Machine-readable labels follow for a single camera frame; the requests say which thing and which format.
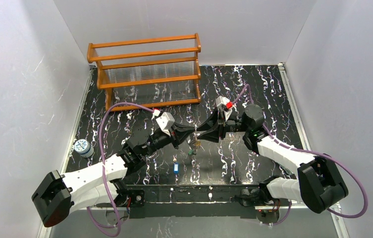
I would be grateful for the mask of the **silver keyring holder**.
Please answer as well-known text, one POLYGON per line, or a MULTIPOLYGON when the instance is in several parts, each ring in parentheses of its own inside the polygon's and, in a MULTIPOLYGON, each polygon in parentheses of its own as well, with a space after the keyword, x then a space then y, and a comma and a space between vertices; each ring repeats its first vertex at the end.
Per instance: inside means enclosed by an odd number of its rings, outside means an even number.
POLYGON ((197 138, 197 135, 195 133, 192 133, 190 134, 189 136, 189 141, 188 141, 188 145, 190 147, 190 150, 195 150, 196 153, 197 151, 199 150, 200 147, 196 146, 196 142, 197 141, 200 141, 198 138, 197 138))

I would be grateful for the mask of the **green key tag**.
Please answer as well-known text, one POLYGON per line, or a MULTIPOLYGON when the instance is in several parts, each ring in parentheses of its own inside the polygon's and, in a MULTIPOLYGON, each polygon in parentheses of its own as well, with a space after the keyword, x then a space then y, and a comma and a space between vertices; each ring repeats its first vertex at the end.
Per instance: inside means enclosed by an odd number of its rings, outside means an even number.
POLYGON ((189 154, 190 156, 192 156, 192 155, 196 155, 196 151, 195 151, 195 150, 190 150, 190 151, 188 152, 188 154, 189 154))

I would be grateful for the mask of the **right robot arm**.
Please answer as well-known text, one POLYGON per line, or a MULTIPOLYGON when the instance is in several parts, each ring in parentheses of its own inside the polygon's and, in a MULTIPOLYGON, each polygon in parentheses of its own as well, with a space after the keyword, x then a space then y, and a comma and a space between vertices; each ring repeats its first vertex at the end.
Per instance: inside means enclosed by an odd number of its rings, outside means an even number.
POLYGON ((296 176, 285 179, 272 176, 259 183, 254 197, 259 201, 290 199, 305 203, 315 213, 321 213, 345 198, 348 188, 336 164, 325 157, 301 152, 275 137, 264 128, 265 117, 260 106, 248 105, 242 115, 233 113, 224 118, 225 111, 215 108, 198 128, 198 139, 218 143, 228 132, 243 132, 245 146, 283 166, 296 176))

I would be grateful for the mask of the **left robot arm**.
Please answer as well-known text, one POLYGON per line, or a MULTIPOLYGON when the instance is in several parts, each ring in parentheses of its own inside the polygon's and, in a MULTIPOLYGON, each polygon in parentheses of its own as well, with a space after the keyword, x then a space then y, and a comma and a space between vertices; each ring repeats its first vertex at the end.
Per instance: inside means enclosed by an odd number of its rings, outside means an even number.
POLYGON ((168 134, 157 129, 151 135, 130 137, 104 163, 62 175, 57 170, 48 173, 31 197, 43 225, 55 226, 70 213, 92 205, 112 201, 124 206, 127 200, 135 202, 143 191, 128 191, 122 179, 140 170, 147 156, 166 145, 178 148, 194 131, 192 126, 174 123, 168 134))

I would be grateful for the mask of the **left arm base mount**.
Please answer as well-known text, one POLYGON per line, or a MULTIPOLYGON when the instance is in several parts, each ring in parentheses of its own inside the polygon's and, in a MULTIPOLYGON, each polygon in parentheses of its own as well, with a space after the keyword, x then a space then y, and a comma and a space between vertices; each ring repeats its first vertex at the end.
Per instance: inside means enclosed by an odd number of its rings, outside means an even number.
MULTIPOLYGON (((142 189, 116 190, 109 188, 111 197, 116 207, 136 208, 143 207, 145 204, 145 191, 142 189)), ((96 207, 111 207, 111 202, 105 188, 99 190, 99 199, 94 204, 96 207)))

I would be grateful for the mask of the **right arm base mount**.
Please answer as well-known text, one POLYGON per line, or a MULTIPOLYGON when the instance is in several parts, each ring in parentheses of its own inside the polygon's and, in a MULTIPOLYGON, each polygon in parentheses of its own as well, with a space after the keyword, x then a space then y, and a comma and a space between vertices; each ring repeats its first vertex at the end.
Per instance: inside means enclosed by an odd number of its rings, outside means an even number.
POLYGON ((257 209, 257 217, 274 220, 280 217, 281 204, 288 205, 285 199, 272 198, 267 190, 259 187, 242 189, 239 195, 234 196, 234 201, 244 207, 263 206, 264 208, 257 209))

